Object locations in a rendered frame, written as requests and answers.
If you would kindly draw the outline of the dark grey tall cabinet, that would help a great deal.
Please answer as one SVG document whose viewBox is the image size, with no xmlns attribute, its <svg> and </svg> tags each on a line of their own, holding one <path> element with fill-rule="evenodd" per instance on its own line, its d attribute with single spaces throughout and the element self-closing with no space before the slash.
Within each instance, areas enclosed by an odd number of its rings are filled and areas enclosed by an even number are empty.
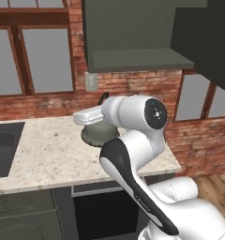
<svg viewBox="0 0 225 240">
<path fill-rule="evenodd" d="M 171 48 L 225 90 L 225 0 L 207 0 L 206 7 L 178 7 Z"/>
</svg>

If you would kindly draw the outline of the dark grey wall cabinet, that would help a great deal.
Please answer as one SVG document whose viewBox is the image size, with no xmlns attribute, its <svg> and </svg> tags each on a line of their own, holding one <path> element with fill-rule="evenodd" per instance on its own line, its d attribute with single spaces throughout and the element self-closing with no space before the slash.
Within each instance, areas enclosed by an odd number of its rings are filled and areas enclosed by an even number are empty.
<svg viewBox="0 0 225 240">
<path fill-rule="evenodd" d="M 88 71 L 192 68 L 171 48 L 175 11 L 206 6 L 207 0 L 82 0 Z"/>
</svg>

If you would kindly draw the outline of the black dishwasher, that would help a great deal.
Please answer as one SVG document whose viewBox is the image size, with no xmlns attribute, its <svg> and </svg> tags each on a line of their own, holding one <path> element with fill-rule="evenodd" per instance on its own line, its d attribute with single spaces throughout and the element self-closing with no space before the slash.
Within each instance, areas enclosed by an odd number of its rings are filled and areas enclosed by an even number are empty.
<svg viewBox="0 0 225 240">
<path fill-rule="evenodd" d="M 113 240 L 137 230 L 139 207 L 115 182 L 72 188 L 79 240 Z"/>
</svg>

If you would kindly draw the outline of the grey cupboard door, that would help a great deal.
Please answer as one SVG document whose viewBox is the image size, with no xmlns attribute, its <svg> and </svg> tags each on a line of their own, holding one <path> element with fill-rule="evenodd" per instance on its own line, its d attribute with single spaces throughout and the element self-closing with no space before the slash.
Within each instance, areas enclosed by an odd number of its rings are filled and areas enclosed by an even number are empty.
<svg viewBox="0 0 225 240">
<path fill-rule="evenodd" d="M 57 212 L 0 217 L 0 240 L 63 240 Z"/>
</svg>

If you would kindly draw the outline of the grey wall socket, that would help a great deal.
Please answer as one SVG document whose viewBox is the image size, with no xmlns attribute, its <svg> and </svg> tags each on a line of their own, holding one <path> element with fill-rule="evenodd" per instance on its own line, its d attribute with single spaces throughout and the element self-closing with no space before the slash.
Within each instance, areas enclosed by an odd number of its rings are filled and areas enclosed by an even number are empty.
<svg viewBox="0 0 225 240">
<path fill-rule="evenodd" d="M 85 73 L 85 89 L 87 92 L 98 90 L 98 75 L 96 73 Z"/>
</svg>

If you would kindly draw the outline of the grey-green kettle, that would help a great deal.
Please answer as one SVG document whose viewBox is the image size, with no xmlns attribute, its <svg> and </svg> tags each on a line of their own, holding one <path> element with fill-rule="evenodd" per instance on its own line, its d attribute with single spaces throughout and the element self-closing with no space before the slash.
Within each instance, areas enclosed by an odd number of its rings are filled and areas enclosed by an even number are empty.
<svg viewBox="0 0 225 240">
<path fill-rule="evenodd" d="M 108 92 L 104 92 L 100 97 L 97 106 L 100 106 L 109 97 Z M 94 147 L 101 147 L 104 143 L 119 136 L 117 127 L 109 124 L 105 117 L 102 121 L 93 125 L 85 126 L 82 130 L 82 140 Z"/>
</svg>

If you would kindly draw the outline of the dark sink basin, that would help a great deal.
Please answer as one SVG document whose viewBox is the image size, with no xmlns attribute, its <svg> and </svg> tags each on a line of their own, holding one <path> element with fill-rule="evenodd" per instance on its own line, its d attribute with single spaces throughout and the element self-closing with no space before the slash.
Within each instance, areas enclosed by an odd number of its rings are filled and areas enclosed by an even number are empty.
<svg viewBox="0 0 225 240">
<path fill-rule="evenodd" d="M 0 178 L 8 177 L 24 122 L 0 124 Z"/>
</svg>

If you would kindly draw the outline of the small wood-framed window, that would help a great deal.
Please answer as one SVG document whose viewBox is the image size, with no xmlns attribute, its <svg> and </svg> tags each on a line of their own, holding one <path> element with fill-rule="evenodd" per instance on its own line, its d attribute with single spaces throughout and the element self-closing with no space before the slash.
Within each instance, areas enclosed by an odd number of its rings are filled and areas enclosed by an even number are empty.
<svg viewBox="0 0 225 240">
<path fill-rule="evenodd" d="M 225 117 L 225 90 L 203 75 L 184 72 L 176 121 Z"/>
</svg>

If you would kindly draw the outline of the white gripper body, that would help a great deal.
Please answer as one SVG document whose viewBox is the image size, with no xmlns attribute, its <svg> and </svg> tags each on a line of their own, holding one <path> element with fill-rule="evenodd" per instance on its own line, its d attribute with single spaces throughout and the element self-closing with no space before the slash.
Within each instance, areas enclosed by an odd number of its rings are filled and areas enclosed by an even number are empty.
<svg viewBox="0 0 225 240">
<path fill-rule="evenodd" d="M 102 121 L 104 118 L 101 106 L 84 109 L 73 114 L 74 123 L 80 126 L 89 126 Z"/>
</svg>

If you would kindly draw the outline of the large wood-framed window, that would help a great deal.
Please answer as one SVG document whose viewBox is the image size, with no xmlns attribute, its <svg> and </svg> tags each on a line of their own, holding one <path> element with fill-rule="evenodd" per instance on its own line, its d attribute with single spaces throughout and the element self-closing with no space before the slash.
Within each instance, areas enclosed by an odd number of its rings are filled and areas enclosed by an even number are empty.
<svg viewBox="0 0 225 240">
<path fill-rule="evenodd" d="M 0 96 L 73 89 L 67 0 L 0 0 Z"/>
</svg>

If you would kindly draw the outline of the grey drawer front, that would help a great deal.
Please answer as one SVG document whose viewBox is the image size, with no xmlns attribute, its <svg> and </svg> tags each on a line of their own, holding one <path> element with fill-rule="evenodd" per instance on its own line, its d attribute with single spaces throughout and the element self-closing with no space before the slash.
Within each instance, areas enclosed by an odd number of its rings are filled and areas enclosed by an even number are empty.
<svg viewBox="0 0 225 240">
<path fill-rule="evenodd" d="M 0 218 L 55 212 L 49 189 L 0 195 Z"/>
</svg>

